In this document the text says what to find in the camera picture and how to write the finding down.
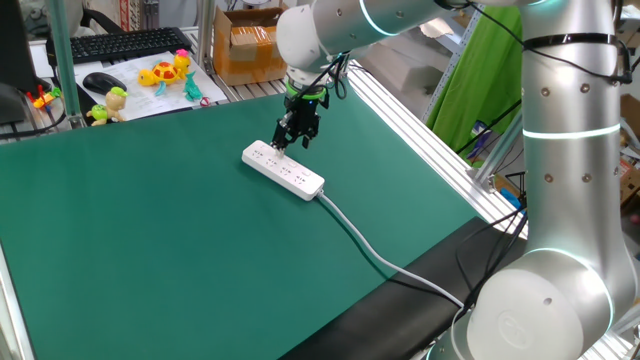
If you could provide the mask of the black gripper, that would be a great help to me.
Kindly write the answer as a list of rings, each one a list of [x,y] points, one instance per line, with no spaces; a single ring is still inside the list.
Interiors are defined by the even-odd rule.
[[[318,99],[295,100],[287,95],[284,105],[288,117],[279,119],[271,141],[271,146],[277,151],[284,152],[290,140],[287,136],[300,136],[302,146],[308,149],[310,142],[317,136],[321,117],[317,114],[317,107],[321,103]]]

